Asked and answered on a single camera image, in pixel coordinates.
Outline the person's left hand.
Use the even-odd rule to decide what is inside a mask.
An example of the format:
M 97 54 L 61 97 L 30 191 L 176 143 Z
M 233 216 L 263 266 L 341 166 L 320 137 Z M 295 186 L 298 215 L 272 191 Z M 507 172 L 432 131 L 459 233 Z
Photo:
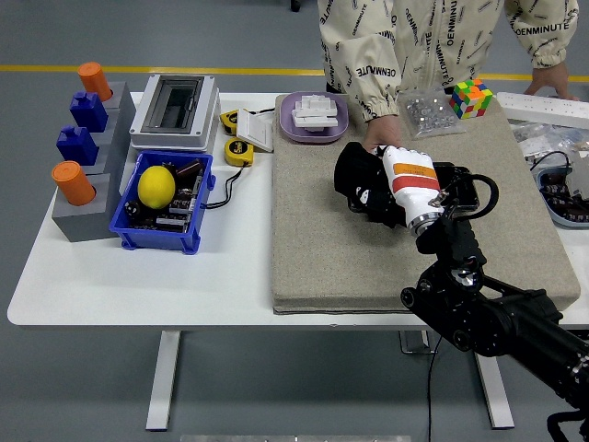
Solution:
M 543 87 L 551 87 L 558 99 L 575 100 L 579 98 L 569 91 L 569 72 L 564 62 L 547 68 L 534 68 L 530 85 L 525 90 L 526 95 L 534 96 Z

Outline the person's right hand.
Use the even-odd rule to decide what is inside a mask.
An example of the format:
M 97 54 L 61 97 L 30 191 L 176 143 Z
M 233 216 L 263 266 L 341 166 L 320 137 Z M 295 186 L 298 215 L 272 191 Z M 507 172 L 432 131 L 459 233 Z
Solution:
M 403 147 L 399 116 L 385 115 L 370 120 L 366 126 L 362 145 L 369 153 L 381 145 Z

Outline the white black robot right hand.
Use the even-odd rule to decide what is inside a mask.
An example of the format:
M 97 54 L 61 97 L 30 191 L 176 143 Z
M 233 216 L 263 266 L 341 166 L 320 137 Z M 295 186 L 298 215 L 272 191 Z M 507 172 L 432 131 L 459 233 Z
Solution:
M 351 143 L 351 154 L 366 169 L 366 178 L 376 173 L 377 161 L 383 164 L 387 189 L 356 185 L 353 206 L 374 213 L 391 214 L 397 205 L 404 211 L 407 228 L 417 235 L 438 217 L 443 209 L 435 199 L 441 191 L 431 158 L 415 150 L 393 145 L 380 145 L 369 151 L 358 143 Z

